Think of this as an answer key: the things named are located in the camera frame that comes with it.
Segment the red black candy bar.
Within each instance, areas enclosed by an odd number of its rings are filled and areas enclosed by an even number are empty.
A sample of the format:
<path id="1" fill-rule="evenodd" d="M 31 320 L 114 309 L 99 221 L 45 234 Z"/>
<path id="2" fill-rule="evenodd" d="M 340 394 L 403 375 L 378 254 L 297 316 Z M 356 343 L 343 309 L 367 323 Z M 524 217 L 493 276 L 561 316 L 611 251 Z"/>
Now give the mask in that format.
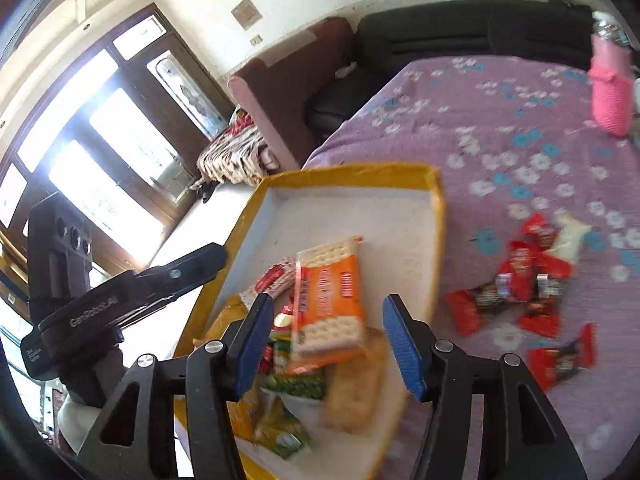
<path id="1" fill-rule="evenodd" d="M 596 326 L 589 323 L 565 346 L 529 350 L 528 368 L 542 391 L 547 392 L 596 365 L 596 333 Z"/>

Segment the green pea snack bag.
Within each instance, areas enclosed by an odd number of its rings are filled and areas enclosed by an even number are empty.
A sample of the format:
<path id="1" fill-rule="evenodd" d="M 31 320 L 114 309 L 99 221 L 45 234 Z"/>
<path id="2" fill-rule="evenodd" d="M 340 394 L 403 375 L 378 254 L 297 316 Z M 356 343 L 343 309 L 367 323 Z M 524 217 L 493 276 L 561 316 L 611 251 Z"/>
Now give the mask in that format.
<path id="1" fill-rule="evenodd" d="M 269 339 L 258 367 L 262 388 L 296 398 L 322 401 L 326 396 L 326 374 L 321 368 L 311 372 L 290 373 L 291 341 Z"/>

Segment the white red snack pack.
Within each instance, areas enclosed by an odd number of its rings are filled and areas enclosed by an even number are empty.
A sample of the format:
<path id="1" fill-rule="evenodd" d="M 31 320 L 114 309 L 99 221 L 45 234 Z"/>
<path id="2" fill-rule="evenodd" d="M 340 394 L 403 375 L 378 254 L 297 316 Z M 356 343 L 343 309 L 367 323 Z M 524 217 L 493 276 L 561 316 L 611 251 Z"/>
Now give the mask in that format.
<path id="1" fill-rule="evenodd" d="M 284 258 L 265 270 L 253 285 L 239 293 L 239 297 L 247 309 L 252 307 L 259 294 L 266 294 L 276 300 L 294 285 L 295 275 L 295 261 Z"/>

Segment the orange cracker pack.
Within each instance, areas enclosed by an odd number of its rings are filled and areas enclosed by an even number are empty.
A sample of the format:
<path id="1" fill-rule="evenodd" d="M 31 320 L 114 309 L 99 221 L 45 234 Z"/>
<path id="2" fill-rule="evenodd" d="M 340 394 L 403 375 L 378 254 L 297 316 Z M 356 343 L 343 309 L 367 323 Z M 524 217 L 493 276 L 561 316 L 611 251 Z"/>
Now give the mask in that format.
<path id="1" fill-rule="evenodd" d="M 364 353 L 367 315 L 360 301 L 360 236 L 296 255 L 290 373 L 311 372 Z"/>

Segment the yellow cheese biscuit bag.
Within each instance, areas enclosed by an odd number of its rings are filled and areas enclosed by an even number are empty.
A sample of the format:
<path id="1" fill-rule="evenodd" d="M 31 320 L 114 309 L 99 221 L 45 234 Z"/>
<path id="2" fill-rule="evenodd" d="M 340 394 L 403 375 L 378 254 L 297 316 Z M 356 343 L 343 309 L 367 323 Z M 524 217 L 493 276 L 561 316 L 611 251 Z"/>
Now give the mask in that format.
<path id="1" fill-rule="evenodd" d="M 346 434 L 365 434 L 372 425 L 384 382 L 390 346 L 375 328 L 367 332 L 366 351 L 329 371 L 321 423 Z"/>

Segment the red black candy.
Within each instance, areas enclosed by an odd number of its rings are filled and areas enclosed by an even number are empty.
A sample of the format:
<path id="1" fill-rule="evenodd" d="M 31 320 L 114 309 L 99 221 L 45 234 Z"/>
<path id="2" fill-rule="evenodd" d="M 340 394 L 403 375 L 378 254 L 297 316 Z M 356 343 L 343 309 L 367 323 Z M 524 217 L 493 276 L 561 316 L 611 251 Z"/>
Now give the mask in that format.
<path id="1" fill-rule="evenodd" d="M 518 319 L 518 327 L 546 338 L 559 336 L 560 305 L 572 274 L 569 262 L 543 255 L 536 265 L 534 296 Z"/>
<path id="2" fill-rule="evenodd" d="M 458 333 L 471 336 L 510 308 L 506 297 L 499 294 L 495 281 L 470 289 L 448 292 L 444 297 Z"/>

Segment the white candy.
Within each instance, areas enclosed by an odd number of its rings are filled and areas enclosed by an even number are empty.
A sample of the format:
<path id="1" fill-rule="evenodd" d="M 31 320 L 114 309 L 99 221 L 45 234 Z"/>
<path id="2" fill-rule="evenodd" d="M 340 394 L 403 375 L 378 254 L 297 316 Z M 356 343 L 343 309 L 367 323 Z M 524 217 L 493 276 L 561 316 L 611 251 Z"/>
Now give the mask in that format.
<path id="1" fill-rule="evenodd" d="M 559 228 L 559 232 L 551 247 L 546 250 L 546 254 L 574 266 L 579 259 L 584 238 L 591 231 L 592 226 L 577 220 L 568 212 L 557 214 L 554 217 L 554 223 Z"/>

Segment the red candy wrapper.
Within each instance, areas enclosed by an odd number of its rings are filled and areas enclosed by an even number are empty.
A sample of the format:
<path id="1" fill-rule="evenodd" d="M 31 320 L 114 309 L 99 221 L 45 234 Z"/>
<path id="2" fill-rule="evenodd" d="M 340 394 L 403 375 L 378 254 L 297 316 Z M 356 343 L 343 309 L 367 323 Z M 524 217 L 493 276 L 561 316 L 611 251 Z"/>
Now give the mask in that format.
<path id="1" fill-rule="evenodd" d="M 523 224 L 522 233 L 544 252 L 552 247 L 559 231 L 543 214 L 535 212 Z"/>

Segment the purple floral tablecloth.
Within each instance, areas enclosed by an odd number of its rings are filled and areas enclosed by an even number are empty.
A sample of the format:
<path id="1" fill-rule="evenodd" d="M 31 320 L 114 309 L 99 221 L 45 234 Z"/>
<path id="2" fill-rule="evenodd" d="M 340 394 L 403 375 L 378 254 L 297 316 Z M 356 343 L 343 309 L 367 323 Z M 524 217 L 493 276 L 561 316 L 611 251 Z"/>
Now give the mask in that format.
<path id="1" fill-rule="evenodd" d="M 561 342 L 596 328 L 597 361 L 550 391 L 590 478 L 639 435 L 639 153 L 591 115 L 585 72 L 499 58 L 404 67 L 307 159 L 308 167 L 426 162 L 442 175 L 442 292 L 490 280 L 532 214 L 588 224 L 560 305 Z"/>

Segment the patterned blanket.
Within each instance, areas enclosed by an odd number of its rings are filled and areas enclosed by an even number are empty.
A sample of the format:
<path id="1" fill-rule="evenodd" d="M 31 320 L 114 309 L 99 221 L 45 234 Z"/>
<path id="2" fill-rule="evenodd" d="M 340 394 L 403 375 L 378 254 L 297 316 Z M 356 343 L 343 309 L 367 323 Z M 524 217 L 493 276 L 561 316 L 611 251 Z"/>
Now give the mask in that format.
<path id="1" fill-rule="evenodd" d="M 229 125 L 198 156 L 196 168 L 200 178 L 192 184 L 193 191 L 224 182 L 257 186 L 277 174 L 281 165 L 253 117 L 238 105 Z"/>

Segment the black sofa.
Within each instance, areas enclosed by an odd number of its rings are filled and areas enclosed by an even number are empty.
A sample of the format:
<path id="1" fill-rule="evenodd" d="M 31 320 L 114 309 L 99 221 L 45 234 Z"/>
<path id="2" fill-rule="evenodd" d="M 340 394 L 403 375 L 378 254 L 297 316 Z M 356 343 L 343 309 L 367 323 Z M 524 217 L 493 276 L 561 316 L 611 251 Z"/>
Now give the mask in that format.
<path id="1" fill-rule="evenodd" d="M 592 11 L 564 1 L 457 0 L 373 13 L 346 50 L 355 68 L 305 104 L 318 144 L 360 110 L 408 63 L 441 56 L 517 56 L 580 68 L 591 58 Z"/>

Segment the pink thermos knitted sleeve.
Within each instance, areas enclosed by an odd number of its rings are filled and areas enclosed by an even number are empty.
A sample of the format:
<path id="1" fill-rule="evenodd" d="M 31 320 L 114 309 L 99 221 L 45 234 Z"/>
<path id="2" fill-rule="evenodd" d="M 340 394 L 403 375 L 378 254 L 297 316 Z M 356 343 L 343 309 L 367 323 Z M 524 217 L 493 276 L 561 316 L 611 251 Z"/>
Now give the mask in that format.
<path id="1" fill-rule="evenodd" d="M 591 109 L 594 121 L 611 136 L 628 136 L 634 118 L 634 70 L 626 32 L 613 15 L 593 11 Z"/>

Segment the small wall plaque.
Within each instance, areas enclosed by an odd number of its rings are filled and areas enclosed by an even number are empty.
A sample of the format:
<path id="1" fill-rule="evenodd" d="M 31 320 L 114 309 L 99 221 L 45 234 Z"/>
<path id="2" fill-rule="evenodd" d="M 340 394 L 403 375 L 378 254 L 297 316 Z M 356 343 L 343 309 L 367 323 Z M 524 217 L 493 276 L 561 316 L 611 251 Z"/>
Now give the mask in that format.
<path id="1" fill-rule="evenodd" d="M 252 0 L 241 0 L 232 9 L 231 14 L 244 30 L 249 30 L 262 19 L 262 14 L 252 3 Z"/>

